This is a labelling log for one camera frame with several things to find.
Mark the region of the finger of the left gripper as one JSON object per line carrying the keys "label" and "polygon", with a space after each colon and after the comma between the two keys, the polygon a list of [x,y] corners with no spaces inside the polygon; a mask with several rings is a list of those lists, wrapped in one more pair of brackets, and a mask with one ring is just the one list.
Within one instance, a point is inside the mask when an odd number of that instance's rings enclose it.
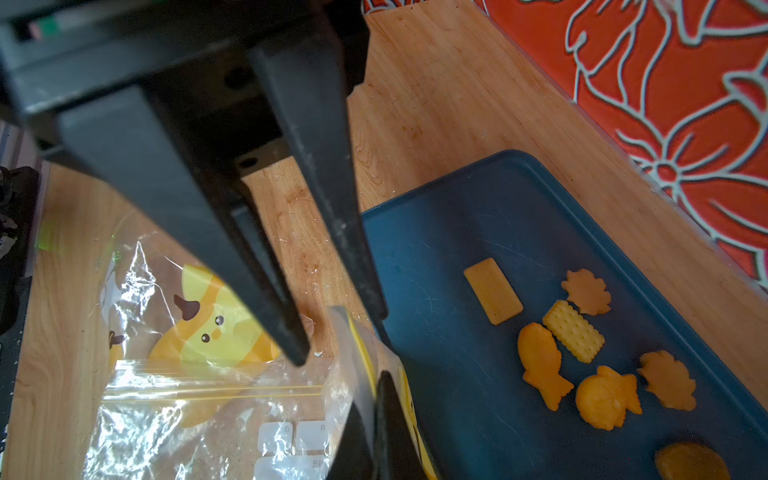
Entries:
{"label": "finger of the left gripper", "polygon": [[374,323],[388,307],[359,210],[338,36],[301,23],[260,41],[248,59],[345,269]]}

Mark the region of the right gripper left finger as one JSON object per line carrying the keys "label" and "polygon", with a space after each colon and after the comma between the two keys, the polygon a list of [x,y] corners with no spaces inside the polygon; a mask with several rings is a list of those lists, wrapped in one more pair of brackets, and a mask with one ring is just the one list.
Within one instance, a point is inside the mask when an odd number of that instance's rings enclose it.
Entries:
{"label": "right gripper left finger", "polygon": [[352,404],[326,480],[373,478],[374,463],[366,440],[365,427],[356,405]]}

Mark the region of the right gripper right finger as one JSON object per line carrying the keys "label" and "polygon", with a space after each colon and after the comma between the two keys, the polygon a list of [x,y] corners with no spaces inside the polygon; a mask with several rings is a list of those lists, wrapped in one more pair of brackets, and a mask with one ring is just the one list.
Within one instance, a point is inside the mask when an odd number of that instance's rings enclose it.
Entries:
{"label": "right gripper right finger", "polygon": [[377,383],[373,459],[375,479],[427,480],[388,371],[381,373]]}

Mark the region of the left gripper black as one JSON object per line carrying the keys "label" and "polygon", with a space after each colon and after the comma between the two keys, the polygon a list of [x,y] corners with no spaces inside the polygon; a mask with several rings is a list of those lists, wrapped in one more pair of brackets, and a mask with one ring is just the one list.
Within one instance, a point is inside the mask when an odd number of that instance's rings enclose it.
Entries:
{"label": "left gripper black", "polygon": [[55,151],[69,108],[66,149],[217,274],[296,366],[310,342],[253,196],[208,148],[246,171],[287,155],[246,53],[315,18],[341,42],[347,85],[361,84],[369,29],[355,1],[1,5],[2,119],[76,168]]}

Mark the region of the dark blue tray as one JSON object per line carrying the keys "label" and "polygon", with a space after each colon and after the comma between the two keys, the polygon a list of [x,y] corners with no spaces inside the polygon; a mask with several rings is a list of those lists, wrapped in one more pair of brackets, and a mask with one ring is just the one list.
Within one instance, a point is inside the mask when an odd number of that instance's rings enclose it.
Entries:
{"label": "dark blue tray", "polygon": [[[409,380],[418,425],[442,479],[654,479],[655,453],[680,441],[717,452],[735,479],[767,475],[767,414],[687,322],[532,156],[503,151],[363,216],[389,308],[384,329]],[[524,311],[489,322],[466,268],[493,258]],[[566,295],[568,270],[605,281],[611,310],[592,319],[605,344],[589,364],[569,352],[574,384],[601,365],[621,373],[658,350],[696,381],[697,406],[643,413],[611,431],[572,397],[549,410],[523,380],[520,330]]]}

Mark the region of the bag with cream bear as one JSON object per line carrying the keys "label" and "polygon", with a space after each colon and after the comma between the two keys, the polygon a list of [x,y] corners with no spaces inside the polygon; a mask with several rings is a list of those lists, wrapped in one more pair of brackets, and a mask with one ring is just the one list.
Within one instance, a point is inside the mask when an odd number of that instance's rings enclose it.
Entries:
{"label": "bag with cream bear", "polygon": [[329,479],[436,479],[400,358],[341,306],[328,309],[338,345],[326,396]]}

